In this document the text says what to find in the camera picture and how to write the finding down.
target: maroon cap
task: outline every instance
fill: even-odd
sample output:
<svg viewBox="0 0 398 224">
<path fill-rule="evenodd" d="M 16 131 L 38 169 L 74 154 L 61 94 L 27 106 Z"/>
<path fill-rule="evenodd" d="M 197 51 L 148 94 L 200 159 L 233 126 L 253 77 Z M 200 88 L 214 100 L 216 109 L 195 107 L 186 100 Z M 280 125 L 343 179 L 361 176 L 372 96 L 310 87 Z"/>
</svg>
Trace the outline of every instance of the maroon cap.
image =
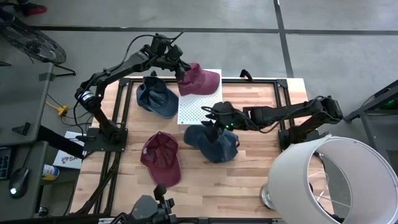
<svg viewBox="0 0 398 224">
<path fill-rule="evenodd" d="M 192 63 L 191 69 L 185 72 L 184 79 L 178 82 L 178 90 L 182 96 L 188 94 L 210 95 L 220 84 L 220 75 L 216 72 L 203 70 L 198 63 Z"/>
<path fill-rule="evenodd" d="M 148 167 L 156 184 L 172 187 L 181 180 L 177 157 L 178 143 L 170 135 L 159 131 L 142 148 L 141 162 Z"/>
</svg>

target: lamp shade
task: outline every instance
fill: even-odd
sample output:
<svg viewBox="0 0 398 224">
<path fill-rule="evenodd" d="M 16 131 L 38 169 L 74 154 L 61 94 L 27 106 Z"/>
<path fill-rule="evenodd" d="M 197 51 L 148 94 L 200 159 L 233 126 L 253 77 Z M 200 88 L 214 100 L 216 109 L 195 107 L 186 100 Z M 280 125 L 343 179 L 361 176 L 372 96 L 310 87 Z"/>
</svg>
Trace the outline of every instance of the lamp shade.
<svg viewBox="0 0 398 224">
<path fill-rule="evenodd" d="M 268 197 L 287 223 L 337 224 L 313 196 L 308 168 L 317 151 L 346 177 L 351 208 L 344 224 L 393 224 L 398 216 L 398 178 L 388 162 L 370 146 L 349 138 L 324 138 L 292 144 L 273 163 Z"/>
</svg>

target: wooden table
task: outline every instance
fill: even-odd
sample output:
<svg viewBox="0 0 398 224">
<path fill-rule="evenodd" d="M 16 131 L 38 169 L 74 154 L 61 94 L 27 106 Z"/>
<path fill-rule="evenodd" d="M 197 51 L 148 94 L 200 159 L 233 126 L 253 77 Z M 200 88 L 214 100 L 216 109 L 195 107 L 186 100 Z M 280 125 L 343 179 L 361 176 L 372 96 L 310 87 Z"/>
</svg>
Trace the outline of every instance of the wooden table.
<svg viewBox="0 0 398 224">
<path fill-rule="evenodd" d="M 303 79 L 288 78 L 287 82 L 292 104 L 308 100 Z M 178 157 L 182 168 L 182 179 L 179 184 L 169 188 L 165 195 L 165 198 L 174 198 L 175 206 L 172 211 L 177 217 L 280 218 L 280 214 L 268 210 L 259 200 L 260 188 L 267 182 L 272 162 L 280 154 L 278 128 L 269 134 L 234 131 L 241 143 L 238 155 L 233 161 L 212 164 L 199 150 L 183 142 L 183 133 L 179 131 L 177 116 L 174 119 L 163 119 L 137 105 L 135 94 L 137 86 L 138 83 L 133 86 L 127 119 L 129 137 L 119 166 L 112 215 L 129 213 L 141 195 L 153 195 L 155 184 L 147 167 L 141 164 L 140 156 L 145 142 L 157 131 L 164 131 L 172 134 L 179 144 Z M 168 86 L 178 94 L 175 83 Z M 109 118 L 113 113 L 117 90 L 117 82 L 106 89 L 102 109 Z M 276 107 L 274 89 L 269 84 L 224 83 L 223 99 L 232 102 L 233 106 L 240 110 L 243 106 Z M 305 119 L 296 119 L 295 122 L 301 124 Z M 96 152 L 83 161 L 71 212 L 81 208 L 97 187 L 103 157 L 103 152 Z M 316 172 L 323 172 L 323 165 L 314 157 L 310 174 Z M 324 174 L 311 177 L 310 181 L 314 186 L 315 195 L 319 195 L 326 183 Z M 105 189 L 103 208 L 107 194 L 108 189 Z M 320 202 L 333 213 L 330 201 L 321 199 Z"/>
</svg>

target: gray floor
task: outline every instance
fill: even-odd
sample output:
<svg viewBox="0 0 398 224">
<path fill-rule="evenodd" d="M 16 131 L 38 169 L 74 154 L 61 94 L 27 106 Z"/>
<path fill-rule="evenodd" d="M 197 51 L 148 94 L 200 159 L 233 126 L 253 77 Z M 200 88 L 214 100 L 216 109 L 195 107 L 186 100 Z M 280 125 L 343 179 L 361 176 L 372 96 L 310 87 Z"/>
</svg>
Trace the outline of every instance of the gray floor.
<svg viewBox="0 0 398 224">
<path fill-rule="evenodd" d="M 46 14 L 24 18 L 31 25 L 120 26 L 120 27 L 194 27 L 277 29 L 274 3 L 270 0 L 36 0 L 49 7 Z M 397 30 L 398 3 L 393 0 L 281 0 L 286 29 L 323 30 Z M 60 103 L 72 106 L 79 84 L 103 67 L 118 63 L 129 41 L 138 32 L 45 31 L 67 52 L 64 66 L 77 77 L 58 78 L 50 94 Z M 140 39 L 132 50 L 150 39 Z M 248 69 L 254 77 L 286 77 L 279 34 L 186 33 L 176 42 L 184 51 L 183 59 L 197 61 L 205 68 L 221 68 L 223 76 L 236 77 Z M 308 97 L 331 95 L 344 114 L 358 108 L 369 95 L 397 79 L 398 36 L 382 35 L 287 35 L 294 77 L 304 78 Z M 0 60 L 14 65 L 30 60 L 5 42 L 0 42 Z M 60 134 L 66 128 L 55 112 L 46 108 L 44 124 Z M 341 122 L 324 125 L 321 132 L 368 142 L 362 124 Z M 335 200 L 347 203 L 346 183 L 333 164 L 325 162 L 331 177 L 330 191 Z M 59 184 L 52 195 L 70 191 L 71 185 Z M 52 215 L 63 213 L 68 197 L 52 198 Z M 345 216 L 339 206 L 336 213 Z"/>
</svg>

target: white pegboard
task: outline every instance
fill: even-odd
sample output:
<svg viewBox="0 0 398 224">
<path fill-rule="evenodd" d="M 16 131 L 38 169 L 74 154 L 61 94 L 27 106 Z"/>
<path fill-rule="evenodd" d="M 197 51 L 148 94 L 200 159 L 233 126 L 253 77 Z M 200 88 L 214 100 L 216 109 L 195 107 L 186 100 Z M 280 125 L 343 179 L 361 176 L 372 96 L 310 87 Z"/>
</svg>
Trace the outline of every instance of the white pegboard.
<svg viewBox="0 0 398 224">
<path fill-rule="evenodd" d="M 201 106 L 212 107 L 215 103 L 223 101 L 223 84 L 221 69 L 205 69 L 207 71 L 216 72 L 220 75 L 220 84 L 218 89 L 210 95 L 194 95 L 188 94 L 180 96 L 178 100 L 178 121 L 181 126 L 189 126 L 193 124 L 201 124 L 200 121 L 208 121 L 206 114 L 208 112 L 202 110 Z"/>
</svg>

